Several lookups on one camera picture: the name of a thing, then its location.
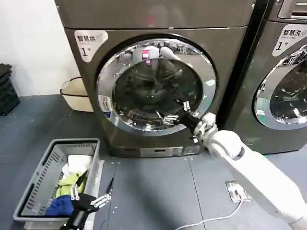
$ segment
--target electrical cable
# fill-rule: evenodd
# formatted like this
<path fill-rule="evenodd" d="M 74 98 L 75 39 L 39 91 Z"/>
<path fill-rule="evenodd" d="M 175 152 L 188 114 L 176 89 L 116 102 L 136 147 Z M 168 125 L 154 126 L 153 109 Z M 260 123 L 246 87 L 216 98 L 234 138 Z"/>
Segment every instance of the electrical cable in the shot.
<path fill-rule="evenodd" d="M 205 219 L 199 223 L 195 223 L 195 224 L 188 224 L 188 225 L 184 225 L 184 226 L 181 226 L 179 228 L 176 228 L 175 230 L 180 230 L 180 229 L 184 229 L 184 228 L 189 228 L 189 227 L 194 227 L 194 226 L 197 226 L 197 225 L 200 225 L 200 224 L 203 224 L 205 222 L 209 222 L 209 221 L 215 221 L 215 220 L 222 220 L 222 219 L 229 219 L 231 218 L 242 206 L 243 204 L 243 199 L 242 199 L 242 196 L 240 196 L 240 203 L 238 204 L 238 206 L 235 208 L 235 210 L 233 211 L 233 213 L 231 213 L 230 215 L 228 216 L 225 216 L 225 217 L 217 217 L 217 218 L 211 218 L 211 219 Z"/>

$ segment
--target white bucket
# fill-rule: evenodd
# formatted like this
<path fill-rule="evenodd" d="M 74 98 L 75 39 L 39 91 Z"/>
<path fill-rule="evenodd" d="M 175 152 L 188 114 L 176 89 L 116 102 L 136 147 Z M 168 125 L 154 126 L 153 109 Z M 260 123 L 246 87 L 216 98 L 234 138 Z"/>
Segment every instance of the white bucket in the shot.
<path fill-rule="evenodd" d="M 81 77 L 70 79 L 62 85 L 60 94 L 63 95 L 67 104 L 77 111 L 93 112 L 90 99 L 88 98 L 84 83 Z"/>

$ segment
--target black crate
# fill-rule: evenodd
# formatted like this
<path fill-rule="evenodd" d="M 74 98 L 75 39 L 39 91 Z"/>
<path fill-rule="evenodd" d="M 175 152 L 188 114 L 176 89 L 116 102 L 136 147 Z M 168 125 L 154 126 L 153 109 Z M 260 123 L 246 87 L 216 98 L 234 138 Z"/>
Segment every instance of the black crate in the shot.
<path fill-rule="evenodd" d="M 0 115 L 8 115 L 20 103 L 10 80 L 11 66 L 0 64 Z"/>

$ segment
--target blue cloth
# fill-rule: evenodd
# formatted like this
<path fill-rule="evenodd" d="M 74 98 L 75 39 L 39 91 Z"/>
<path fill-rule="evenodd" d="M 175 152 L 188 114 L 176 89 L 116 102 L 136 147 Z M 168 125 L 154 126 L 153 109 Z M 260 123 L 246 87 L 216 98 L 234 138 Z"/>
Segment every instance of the blue cloth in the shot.
<path fill-rule="evenodd" d="M 70 216 L 73 211 L 70 195 L 62 195 L 51 202 L 46 216 Z"/>

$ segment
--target washing machine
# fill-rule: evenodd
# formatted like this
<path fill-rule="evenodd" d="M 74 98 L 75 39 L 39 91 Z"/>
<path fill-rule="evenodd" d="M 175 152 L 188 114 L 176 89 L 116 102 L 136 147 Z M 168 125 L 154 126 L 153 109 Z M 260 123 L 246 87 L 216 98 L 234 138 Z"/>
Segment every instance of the washing machine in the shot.
<path fill-rule="evenodd" d="M 307 1 L 271 2 L 220 124 L 263 154 L 307 143 Z"/>
<path fill-rule="evenodd" d="M 254 0 L 56 0 L 68 41 L 117 157 L 198 154 L 184 126 L 166 126 L 189 101 L 216 113 Z"/>

